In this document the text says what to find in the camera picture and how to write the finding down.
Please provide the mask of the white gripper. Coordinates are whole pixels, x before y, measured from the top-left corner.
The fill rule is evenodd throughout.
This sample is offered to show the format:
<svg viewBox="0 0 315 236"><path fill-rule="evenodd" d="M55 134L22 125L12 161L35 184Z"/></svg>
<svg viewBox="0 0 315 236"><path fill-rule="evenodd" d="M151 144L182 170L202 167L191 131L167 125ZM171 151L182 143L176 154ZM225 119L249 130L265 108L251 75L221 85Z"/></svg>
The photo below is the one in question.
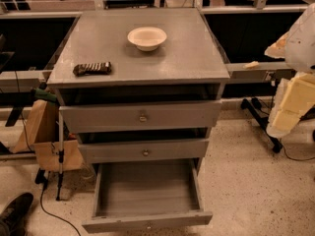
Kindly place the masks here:
<svg viewBox="0 0 315 236"><path fill-rule="evenodd" d="M314 74L298 72L290 80L281 79L268 119L267 134L278 139L288 135L314 105Z"/></svg>

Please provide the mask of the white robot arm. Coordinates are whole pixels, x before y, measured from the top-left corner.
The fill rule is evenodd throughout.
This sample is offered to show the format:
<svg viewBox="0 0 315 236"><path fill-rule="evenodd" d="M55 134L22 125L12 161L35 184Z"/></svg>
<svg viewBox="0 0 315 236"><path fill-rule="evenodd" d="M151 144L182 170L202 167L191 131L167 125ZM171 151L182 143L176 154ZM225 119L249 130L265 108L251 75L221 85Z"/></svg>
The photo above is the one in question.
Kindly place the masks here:
<svg viewBox="0 0 315 236"><path fill-rule="evenodd" d="M283 58L296 71L292 79L281 79L268 119L267 134L282 138L315 105L315 4L309 5L265 54Z"/></svg>

